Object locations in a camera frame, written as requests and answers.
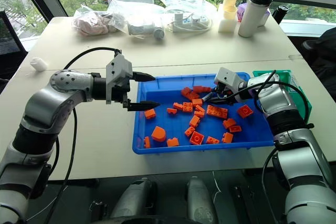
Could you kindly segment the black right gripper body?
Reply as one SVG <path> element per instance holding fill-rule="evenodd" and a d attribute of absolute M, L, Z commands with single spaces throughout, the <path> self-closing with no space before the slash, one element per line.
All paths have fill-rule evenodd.
<path fill-rule="evenodd" d="M 238 91 L 238 84 L 234 83 L 232 85 L 218 82 L 214 89 L 217 96 L 215 98 L 227 99 L 229 101 L 228 105 L 233 105 L 237 103 L 236 97 L 234 94 Z"/>

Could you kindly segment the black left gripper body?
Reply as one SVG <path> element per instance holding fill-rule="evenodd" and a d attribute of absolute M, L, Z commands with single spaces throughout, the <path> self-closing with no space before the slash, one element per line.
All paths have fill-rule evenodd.
<path fill-rule="evenodd" d="M 126 73 L 125 76 L 112 72 L 111 101 L 121 103 L 123 108 L 129 109 L 131 100 L 128 98 L 130 91 L 130 80 L 133 73 Z"/>

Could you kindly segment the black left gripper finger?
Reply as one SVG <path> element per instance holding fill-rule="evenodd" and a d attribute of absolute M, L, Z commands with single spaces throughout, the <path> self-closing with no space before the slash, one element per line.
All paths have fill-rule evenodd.
<path fill-rule="evenodd" d="M 147 111 L 160 106 L 159 103 L 153 101 L 141 101 L 138 103 L 129 102 L 127 105 L 128 111 Z"/>
<path fill-rule="evenodd" d="M 154 81 L 155 77 L 150 75 L 150 74 L 147 74 L 147 73 L 134 71 L 132 73 L 132 78 L 131 79 L 136 81 L 136 82 L 148 82 L 148 81 Z"/>

